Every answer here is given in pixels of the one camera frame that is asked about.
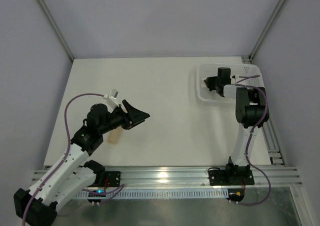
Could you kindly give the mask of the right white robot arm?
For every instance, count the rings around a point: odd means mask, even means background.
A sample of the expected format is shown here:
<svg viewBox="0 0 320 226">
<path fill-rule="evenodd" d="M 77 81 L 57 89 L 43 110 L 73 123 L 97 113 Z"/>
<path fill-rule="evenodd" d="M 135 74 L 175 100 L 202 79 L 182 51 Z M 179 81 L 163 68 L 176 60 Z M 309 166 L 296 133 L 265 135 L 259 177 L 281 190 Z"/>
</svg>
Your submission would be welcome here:
<svg viewBox="0 0 320 226">
<path fill-rule="evenodd" d="M 217 76 L 208 77 L 204 83 L 209 91 L 214 90 L 219 96 L 236 101 L 235 118 L 239 128 L 234 150 L 225 168 L 208 169 L 209 183 L 211 186 L 254 185 L 250 156 L 256 136 L 270 117 L 266 90 L 263 86 L 246 83 L 260 75 L 240 76 L 232 83 L 230 68 L 219 67 L 217 72 Z"/>
</svg>

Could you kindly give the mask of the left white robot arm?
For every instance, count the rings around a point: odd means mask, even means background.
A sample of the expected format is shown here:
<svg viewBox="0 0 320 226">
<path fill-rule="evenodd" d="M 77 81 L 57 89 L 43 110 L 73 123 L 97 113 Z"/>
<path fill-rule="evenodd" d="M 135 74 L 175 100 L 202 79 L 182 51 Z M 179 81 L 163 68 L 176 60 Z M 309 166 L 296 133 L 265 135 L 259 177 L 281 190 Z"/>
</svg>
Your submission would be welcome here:
<svg viewBox="0 0 320 226">
<path fill-rule="evenodd" d="M 52 225 L 60 209 L 78 192 L 103 181 L 105 167 L 88 159 L 103 143 L 103 135 L 118 127 L 130 130 L 149 117 L 126 100 L 112 112 L 105 104 L 93 105 L 81 128 L 73 137 L 67 136 L 61 158 L 35 184 L 14 194 L 15 212 L 22 225 Z"/>
</svg>

